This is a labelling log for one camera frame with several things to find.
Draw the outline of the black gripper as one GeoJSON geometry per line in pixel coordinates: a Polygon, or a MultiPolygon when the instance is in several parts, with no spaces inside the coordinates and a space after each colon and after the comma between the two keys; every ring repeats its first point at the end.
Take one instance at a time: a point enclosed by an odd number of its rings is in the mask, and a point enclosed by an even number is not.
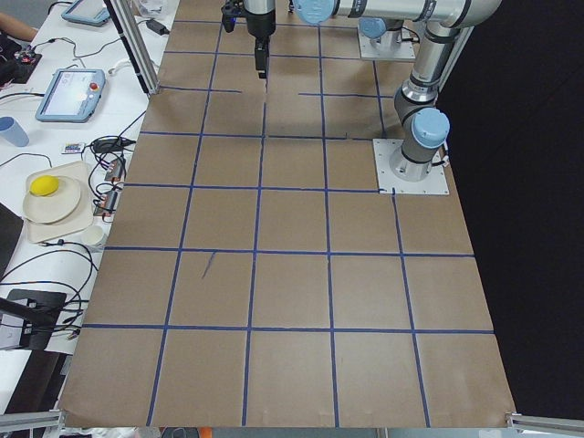
{"type": "Polygon", "coordinates": [[[276,1],[275,0],[245,0],[246,25],[250,35],[255,40],[255,70],[259,78],[267,78],[268,42],[261,39],[269,38],[276,31],[276,1]]]}

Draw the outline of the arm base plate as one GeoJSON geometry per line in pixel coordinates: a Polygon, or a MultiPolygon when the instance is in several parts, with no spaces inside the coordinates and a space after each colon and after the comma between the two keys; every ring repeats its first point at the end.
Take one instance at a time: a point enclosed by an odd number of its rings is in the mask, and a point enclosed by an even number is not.
{"type": "Polygon", "coordinates": [[[413,163],[402,154],[403,140],[372,141],[379,192],[386,194],[448,195],[449,188],[437,151],[427,163],[413,163]]]}
{"type": "Polygon", "coordinates": [[[366,60],[413,62],[415,53],[412,33],[403,22],[384,19],[365,20],[358,26],[360,57],[366,60]]]}

